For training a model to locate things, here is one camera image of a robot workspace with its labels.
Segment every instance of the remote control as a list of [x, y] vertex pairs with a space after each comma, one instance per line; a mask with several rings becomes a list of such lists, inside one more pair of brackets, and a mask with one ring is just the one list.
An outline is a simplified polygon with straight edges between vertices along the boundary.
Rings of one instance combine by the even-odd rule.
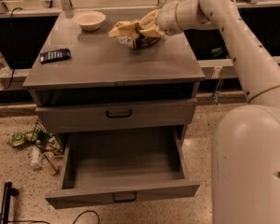
[[41, 63], [53, 63], [58, 61], [67, 60], [71, 57], [71, 52], [69, 49], [56, 49], [47, 52], [40, 53]]

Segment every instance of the black stand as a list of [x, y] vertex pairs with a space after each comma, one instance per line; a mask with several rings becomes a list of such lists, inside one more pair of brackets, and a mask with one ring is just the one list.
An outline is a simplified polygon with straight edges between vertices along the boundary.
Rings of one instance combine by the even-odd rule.
[[6, 182], [4, 186], [2, 206], [1, 206], [1, 218], [0, 224], [8, 224], [8, 216], [9, 216], [9, 206], [10, 206], [10, 197], [16, 196], [18, 191], [12, 188], [11, 182]]

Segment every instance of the plastic bottle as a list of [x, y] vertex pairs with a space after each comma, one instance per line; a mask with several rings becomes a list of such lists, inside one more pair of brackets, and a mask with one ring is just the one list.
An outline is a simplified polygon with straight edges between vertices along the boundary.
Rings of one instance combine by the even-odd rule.
[[0, 52], [0, 75], [3, 77], [8, 77], [11, 75], [10, 67], [1, 52]]
[[41, 169], [41, 167], [38, 164], [38, 156], [40, 154], [39, 148], [36, 146], [32, 146], [32, 158], [30, 161], [30, 166], [32, 167], [33, 170], [38, 170]]

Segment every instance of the crumpled paper bag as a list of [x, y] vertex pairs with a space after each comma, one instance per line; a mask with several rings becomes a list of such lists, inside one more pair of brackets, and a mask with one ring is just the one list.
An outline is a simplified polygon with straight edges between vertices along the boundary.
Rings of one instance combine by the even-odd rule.
[[149, 12], [141, 20], [119, 21], [109, 32], [109, 36], [116, 37], [120, 44], [133, 49], [141, 49], [158, 42], [164, 32], [156, 24], [159, 10]]

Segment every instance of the drawer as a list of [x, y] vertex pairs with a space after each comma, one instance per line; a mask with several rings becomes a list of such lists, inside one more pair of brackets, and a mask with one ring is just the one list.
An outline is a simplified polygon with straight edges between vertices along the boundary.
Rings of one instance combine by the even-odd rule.
[[74, 133], [190, 123], [196, 98], [104, 105], [39, 107], [49, 133]]
[[175, 127], [71, 133], [56, 209], [192, 197]]
[[43, 107], [176, 100], [195, 97], [198, 84], [193, 81], [146, 85], [128, 85], [120, 82], [114, 85], [105, 83], [101, 86], [35, 91], [35, 96], [38, 97], [39, 106]]

